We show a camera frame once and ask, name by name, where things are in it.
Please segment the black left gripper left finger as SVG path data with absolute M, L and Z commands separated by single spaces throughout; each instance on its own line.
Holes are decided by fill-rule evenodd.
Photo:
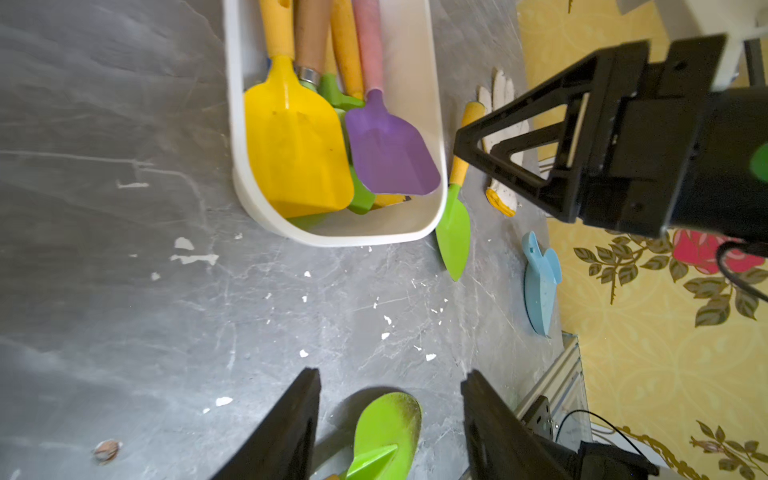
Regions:
M 308 479 L 318 424 L 320 372 L 305 368 L 215 479 Z

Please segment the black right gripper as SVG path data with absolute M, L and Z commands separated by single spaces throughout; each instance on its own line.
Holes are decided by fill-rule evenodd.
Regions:
M 563 222 L 763 241 L 767 183 L 752 162 L 767 144 L 767 91 L 715 88 L 726 41 L 677 40 L 654 63 L 646 41 L 597 50 L 460 128 L 453 152 Z M 562 121 L 482 149 L 486 137 L 559 106 Z M 551 144 L 547 178 L 511 160 Z

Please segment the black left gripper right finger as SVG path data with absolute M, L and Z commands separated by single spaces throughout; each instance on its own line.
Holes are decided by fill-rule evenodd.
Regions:
M 461 383 L 473 479 L 567 479 L 568 473 L 518 420 L 478 370 Z

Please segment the purple shovel pink handle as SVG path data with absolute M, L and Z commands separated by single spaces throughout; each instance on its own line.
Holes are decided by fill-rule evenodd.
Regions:
M 429 195 L 441 176 L 425 141 L 385 105 L 380 3 L 354 1 L 352 6 L 365 87 L 365 106 L 345 116 L 356 175 L 376 195 Z

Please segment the green leaf shovel yellow handle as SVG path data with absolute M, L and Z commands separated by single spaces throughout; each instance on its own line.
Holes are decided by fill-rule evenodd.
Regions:
M 358 178 L 353 165 L 353 157 L 347 134 L 345 116 L 352 109 L 363 108 L 364 102 L 354 97 L 345 95 L 338 86 L 337 64 L 333 50 L 332 33 L 328 32 L 325 51 L 324 72 L 320 79 L 319 93 L 335 109 L 342 125 L 346 154 L 349 163 L 350 175 L 354 185 L 354 197 L 348 209 L 358 215 L 369 212 L 374 204 L 376 195 L 369 191 Z

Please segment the yellow scoop with yellow handle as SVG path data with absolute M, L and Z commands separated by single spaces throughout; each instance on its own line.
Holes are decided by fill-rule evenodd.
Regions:
M 244 94 L 252 174 L 286 219 L 343 210 L 354 187 L 342 126 L 295 73 L 293 3 L 262 1 L 260 9 L 271 65 L 266 80 Z

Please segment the light green trowel wooden handle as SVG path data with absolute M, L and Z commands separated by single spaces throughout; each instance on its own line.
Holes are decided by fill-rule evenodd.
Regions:
M 317 90 L 324 72 L 332 3 L 332 0 L 295 2 L 294 68 L 299 81 L 312 90 Z

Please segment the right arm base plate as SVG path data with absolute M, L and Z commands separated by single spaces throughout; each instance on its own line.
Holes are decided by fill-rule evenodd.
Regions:
M 539 395 L 523 414 L 522 423 L 536 435 L 553 440 L 554 426 L 549 399 Z

